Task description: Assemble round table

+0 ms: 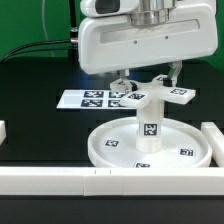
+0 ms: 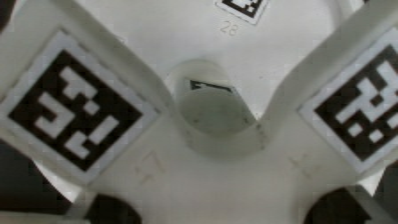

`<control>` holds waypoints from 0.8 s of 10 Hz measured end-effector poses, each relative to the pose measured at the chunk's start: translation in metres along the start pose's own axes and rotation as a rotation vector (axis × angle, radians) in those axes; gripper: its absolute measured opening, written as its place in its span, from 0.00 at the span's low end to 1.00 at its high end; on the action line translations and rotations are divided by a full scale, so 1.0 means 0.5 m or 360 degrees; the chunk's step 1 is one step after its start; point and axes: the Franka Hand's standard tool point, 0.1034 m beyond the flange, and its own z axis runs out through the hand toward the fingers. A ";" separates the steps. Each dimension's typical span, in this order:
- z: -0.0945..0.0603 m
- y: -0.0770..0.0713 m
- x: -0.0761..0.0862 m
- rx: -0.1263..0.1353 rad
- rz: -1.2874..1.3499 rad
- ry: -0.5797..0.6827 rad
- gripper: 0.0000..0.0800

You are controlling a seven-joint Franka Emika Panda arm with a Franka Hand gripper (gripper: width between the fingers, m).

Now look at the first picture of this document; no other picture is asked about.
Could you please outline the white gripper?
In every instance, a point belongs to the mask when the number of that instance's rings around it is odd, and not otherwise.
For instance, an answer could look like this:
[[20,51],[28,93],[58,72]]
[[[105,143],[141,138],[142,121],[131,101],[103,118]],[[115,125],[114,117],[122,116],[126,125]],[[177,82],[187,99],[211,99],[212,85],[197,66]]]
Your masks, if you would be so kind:
[[137,90],[128,69],[170,63],[163,79],[175,87],[183,60],[212,55],[218,47],[214,3],[82,3],[80,67],[88,74],[119,71],[125,92]]

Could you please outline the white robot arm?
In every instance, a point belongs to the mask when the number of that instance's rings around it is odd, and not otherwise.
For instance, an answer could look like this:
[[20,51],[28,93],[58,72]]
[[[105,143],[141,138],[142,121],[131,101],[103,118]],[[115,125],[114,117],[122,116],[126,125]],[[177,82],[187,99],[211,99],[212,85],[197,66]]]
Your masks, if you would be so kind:
[[82,0],[85,19],[78,31],[79,63],[87,74],[116,72],[131,92],[132,68],[213,54],[218,47],[216,0]]

